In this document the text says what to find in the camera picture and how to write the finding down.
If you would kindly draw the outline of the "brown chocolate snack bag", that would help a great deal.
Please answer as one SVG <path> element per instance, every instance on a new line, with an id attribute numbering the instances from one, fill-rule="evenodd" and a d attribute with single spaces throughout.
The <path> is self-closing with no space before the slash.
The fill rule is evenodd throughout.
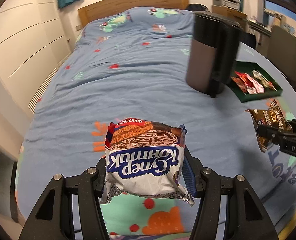
<path id="1" fill-rule="evenodd" d="M 289 121 L 283 116 L 282 110 L 274 99 L 268 109 L 246 109 L 252 118 L 252 123 L 256 132 L 258 146 L 261 152 L 265 153 L 273 144 L 272 139 L 268 139 L 258 134 L 260 125 L 276 128 L 281 132 L 293 132 L 293 128 Z"/>

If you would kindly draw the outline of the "large red snack bag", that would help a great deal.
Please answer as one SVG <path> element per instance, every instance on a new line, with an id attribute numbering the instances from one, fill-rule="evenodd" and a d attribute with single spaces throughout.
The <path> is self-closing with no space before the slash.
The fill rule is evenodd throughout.
<path id="1" fill-rule="evenodd" d="M 264 87 L 248 73 L 235 71 L 235 75 L 231 79 L 244 94 L 262 94 L 265 92 Z"/>

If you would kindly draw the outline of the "white blue wafer packet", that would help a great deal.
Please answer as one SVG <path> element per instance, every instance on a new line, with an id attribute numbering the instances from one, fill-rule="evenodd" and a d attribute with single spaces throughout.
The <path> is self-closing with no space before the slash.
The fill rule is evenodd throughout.
<path id="1" fill-rule="evenodd" d="M 106 175 L 102 204 L 128 193 L 147 198 L 180 199 L 194 205 L 180 184 L 184 165 L 184 125 L 127 118 L 110 123 L 105 140 Z"/>

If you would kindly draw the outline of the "clear pink bunny candy packet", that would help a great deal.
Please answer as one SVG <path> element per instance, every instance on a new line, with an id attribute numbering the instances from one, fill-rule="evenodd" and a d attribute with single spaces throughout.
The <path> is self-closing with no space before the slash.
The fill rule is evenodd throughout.
<path id="1" fill-rule="evenodd" d="M 269 80 L 267 80 L 260 72 L 253 70 L 252 74 L 255 79 L 258 80 L 258 82 L 265 88 L 269 90 L 276 91 L 276 88 L 274 87 L 273 83 Z"/>

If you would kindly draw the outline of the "green shallow tray box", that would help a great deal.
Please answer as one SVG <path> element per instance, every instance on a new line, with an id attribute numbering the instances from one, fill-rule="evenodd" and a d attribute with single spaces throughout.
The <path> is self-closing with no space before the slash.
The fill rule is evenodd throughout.
<path id="1" fill-rule="evenodd" d="M 228 87 L 240 102 L 273 98 L 283 92 L 279 84 L 259 64 L 246 61 L 236 61 Z"/>

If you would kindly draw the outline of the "black cylindrical bin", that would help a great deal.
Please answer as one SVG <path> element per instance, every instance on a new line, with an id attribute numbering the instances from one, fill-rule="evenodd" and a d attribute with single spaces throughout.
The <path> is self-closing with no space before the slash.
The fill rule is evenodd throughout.
<path id="1" fill-rule="evenodd" d="M 241 25 L 225 16 L 195 11 L 186 83 L 212 98 L 220 94 L 234 70 Z"/>

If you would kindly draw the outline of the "wooden drawer cabinet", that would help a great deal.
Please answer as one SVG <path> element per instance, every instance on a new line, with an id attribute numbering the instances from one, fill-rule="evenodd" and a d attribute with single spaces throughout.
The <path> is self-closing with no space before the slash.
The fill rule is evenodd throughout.
<path id="1" fill-rule="evenodd" d="M 221 7 L 221 6 L 216 6 L 216 5 L 212 5 L 212 12 L 215 14 L 220 14 L 222 16 L 230 18 L 231 20 L 236 21 L 237 23 L 239 23 L 241 25 L 243 30 L 245 30 L 246 24 L 247 24 L 247 22 L 246 22 L 247 15 L 244 14 L 243 12 L 240 12 L 238 10 L 234 10 L 234 9 L 231 9 L 228 7 Z"/>

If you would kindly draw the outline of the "white printer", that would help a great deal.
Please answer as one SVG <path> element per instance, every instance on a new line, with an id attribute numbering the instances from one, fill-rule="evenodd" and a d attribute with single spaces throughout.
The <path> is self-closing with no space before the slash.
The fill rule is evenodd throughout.
<path id="1" fill-rule="evenodd" d="M 240 10 L 240 0 L 212 0 L 214 6 L 227 7 L 234 10 Z"/>

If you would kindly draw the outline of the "black backpack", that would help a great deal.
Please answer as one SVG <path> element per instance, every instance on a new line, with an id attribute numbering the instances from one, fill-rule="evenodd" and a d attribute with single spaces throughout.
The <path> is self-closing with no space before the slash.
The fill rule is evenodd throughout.
<path id="1" fill-rule="evenodd" d="M 209 9 L 205 5 L 198 4 L 198 3 L 189 4 L 185 8 L 185 10 L 187 10 L 187 11 L 209 11 Z"/>

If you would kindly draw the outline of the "blue patterned bed cover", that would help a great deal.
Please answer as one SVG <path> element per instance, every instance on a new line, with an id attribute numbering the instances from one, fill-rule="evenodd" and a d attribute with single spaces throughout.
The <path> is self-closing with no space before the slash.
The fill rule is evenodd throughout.
<path id="1" fill-rule="evenodd" d="M 268 59 L 242 42 L 236 61 L 259 64 L 283 89 L 280 96 L 240 102 L 229 82 L 214 98 L 191 88 L 185 78 L 193 23 L 192 11 L 135 7 L 83 28 L 24 138 L 16 194 L 25 221 L 53 176 L 78 176 L 105 159 L 110 123 L 136 118 L 184 125 L 185 150 L 220 176 L 245 176 L 279 237 L 296 211 L 296 157 L 276 144 L 261 152 L 245 110 L 268 109 L 275 99 L 292 121 L 295 90 Z M 101 198 L 106 239 L 190 239 L 200 202 L 124 192 L 108 204 Z"/>

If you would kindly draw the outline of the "wooden headboard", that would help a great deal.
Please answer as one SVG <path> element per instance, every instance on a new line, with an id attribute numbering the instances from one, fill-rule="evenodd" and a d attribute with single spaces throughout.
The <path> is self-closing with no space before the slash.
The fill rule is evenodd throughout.
<path id="1" fill-rule="evenodd" d="M 157 7 L 167 9 L 185 9 L 189 0 L 102 0 L 78 10 L 81 25 L 112 16 L 134 7 Z"/>

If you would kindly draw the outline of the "cream wardrobe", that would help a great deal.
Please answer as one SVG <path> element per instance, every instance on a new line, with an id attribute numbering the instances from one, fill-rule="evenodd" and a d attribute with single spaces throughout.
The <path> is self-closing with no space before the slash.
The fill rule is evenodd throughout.
<path id="1" fill-rule="evenodd" d="M 0 7 L 0 79 L 28 117 L 69 55 L 55 0 L 5 0 Z"/>

